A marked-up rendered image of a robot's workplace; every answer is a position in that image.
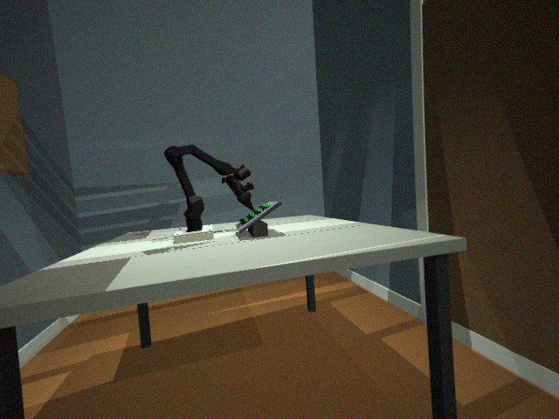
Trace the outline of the grey switch panel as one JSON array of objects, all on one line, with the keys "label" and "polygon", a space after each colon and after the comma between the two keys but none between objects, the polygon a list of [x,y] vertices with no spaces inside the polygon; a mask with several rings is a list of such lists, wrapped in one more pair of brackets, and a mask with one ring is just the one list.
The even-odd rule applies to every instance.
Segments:
[{"label": "grey switch panel", "polygon": [[247,217],[240,219],[240,222],[235,225],[238,232],[241,234],[248,229],[248,232],[253,237],[268,236],[267,223],[261,221],[260,219],[277,209],[281,204],[281,202],[268,202],[259,206],[253,211],[253,213],[251,212]]}]

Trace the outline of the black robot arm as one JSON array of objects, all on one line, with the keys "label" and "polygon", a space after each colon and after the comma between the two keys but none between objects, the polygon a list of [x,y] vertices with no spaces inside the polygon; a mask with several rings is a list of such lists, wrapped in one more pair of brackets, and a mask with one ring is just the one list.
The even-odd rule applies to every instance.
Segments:
[{"label": "black robot arm", "polygon": [[[183,191],[187,197],[188,209],[185,211],[184,215],[187,222],[188,232],[202,230],[203,223],[200,219],[204,211],[204,202],[201,196],[197,196],[190,179],[187,175],[185,167],[183,166],[183,155],[193,155],[197,159],[207,163],[212,166],[220,175],[228,175],[222,178],[222,183],[226,182],[232,189],[239,184],[239,181],[243,181],[245,178],[251,175],[250,170],[241,165],[239,168],[233,168],[231,164],[219,161],[208,155],[203,150],[197,148],[195,145],[189,145],[184,147],[170,147],[164,152],[164,156],[168,163],[175,170],[178,181],[183,187]],[[234,175],[230,175],[234,174]]]}]

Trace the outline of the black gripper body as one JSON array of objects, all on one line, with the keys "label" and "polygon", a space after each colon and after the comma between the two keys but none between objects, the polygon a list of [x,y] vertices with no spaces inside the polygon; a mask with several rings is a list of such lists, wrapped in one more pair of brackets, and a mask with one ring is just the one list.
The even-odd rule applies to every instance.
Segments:
[{"label": "black gripper body", "polygon": [[243,187],[243,185],[241,183],[239,183],[238,185],[236,185],[235,187],[233,187],[231,190],[232,192],[236,195],[236,197],[238,198],[239,202],[243,202],[245,201],[247,198],[249,198],[252,194],[250,192],[243,192],[241,187]]}]

